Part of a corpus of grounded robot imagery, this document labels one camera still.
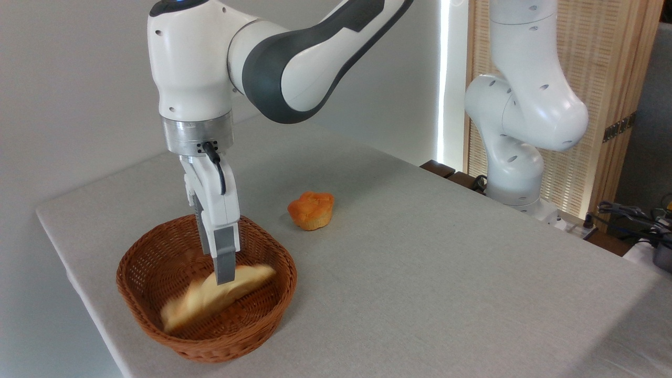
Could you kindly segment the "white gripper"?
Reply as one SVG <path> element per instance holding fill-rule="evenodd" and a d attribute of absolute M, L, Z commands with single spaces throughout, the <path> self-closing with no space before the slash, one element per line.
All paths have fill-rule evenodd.
<path fill-rule="evenodd" d="M 240 251 L 240 234 L 237 221 L 240 219 L 237 184 L 233 170 L 219 154 L 219 165 L 206 157 L 180 155 L 185 171 L 185 189 L 190 206 L 194 210 L 200 244 L 205 256 L 211 256 L 208 229 L 215 229 L 214 272 L 217 285 L 235 280 L 237 252 Z"/>

